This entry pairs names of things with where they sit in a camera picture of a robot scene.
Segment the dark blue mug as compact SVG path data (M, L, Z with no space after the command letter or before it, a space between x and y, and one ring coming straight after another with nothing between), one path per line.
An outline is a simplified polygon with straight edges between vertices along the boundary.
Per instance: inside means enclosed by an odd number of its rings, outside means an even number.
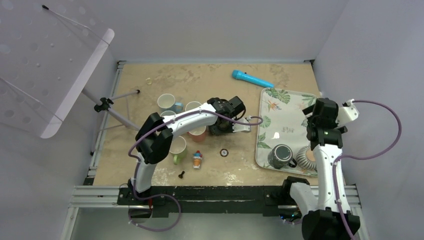
M232 133L233 132L233 124L231 121L228 121L226 119L217 119L217 122L213 125L215 132L218 135L226 134L226 133Z

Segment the grey-blue ceramic mug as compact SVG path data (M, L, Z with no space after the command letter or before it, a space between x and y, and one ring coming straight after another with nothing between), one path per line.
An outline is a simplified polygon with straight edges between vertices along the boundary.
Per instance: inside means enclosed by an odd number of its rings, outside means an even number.
M198 112L200 107L202 106L201 102L198 101L190 101L186 104L185 106L185 111L186 112Z

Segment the light green ceramic mug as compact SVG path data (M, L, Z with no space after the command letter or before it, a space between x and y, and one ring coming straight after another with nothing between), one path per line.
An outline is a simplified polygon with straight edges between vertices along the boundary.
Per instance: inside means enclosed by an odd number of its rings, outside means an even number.
M172 155L174 165L178 165L187 156L187 141L184 137L176 137L169 149L169 153Z

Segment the pink ceramic mug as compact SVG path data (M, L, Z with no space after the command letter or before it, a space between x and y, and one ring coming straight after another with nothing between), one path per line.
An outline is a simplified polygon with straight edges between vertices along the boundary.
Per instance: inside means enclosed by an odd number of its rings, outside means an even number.
M188 135L190 136L191 140L195 143L203 142L207 136L207 127L206 126L197 127L189 131Z

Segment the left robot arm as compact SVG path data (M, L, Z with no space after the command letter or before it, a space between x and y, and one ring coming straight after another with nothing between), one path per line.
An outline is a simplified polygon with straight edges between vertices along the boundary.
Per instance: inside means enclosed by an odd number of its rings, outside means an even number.
M135 137L135 144L128 154L136 150L134 176L130 179L132 189L129 197L138 205L149 199L149 189L155 168L164 160L172 146L182 140L181 135L200 127L208 127L215 135L250 132L251 124L244 117L246 107L237 96L230 100L213 97L194 109L161 117L157 112L148 116Z

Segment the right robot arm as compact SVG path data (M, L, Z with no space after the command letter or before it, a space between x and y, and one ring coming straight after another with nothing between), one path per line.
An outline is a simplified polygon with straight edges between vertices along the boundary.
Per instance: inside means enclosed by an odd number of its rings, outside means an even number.
M352 240L361 223L347 200L340 158L346 124L356 120L359 112L352 99L339 106L328 98L317 98L302 112L316 164L318 195L304 179L289 177L280 196L288 204L296 203L305 240Z

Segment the light blue ceramic mug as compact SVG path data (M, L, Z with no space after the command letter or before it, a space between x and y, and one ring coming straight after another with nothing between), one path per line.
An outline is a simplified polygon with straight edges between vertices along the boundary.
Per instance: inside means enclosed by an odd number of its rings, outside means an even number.
M180 113L184 110L184 105L181 102L177 102L175 96L170 93L160 95L156 102L161 112L173 111Z

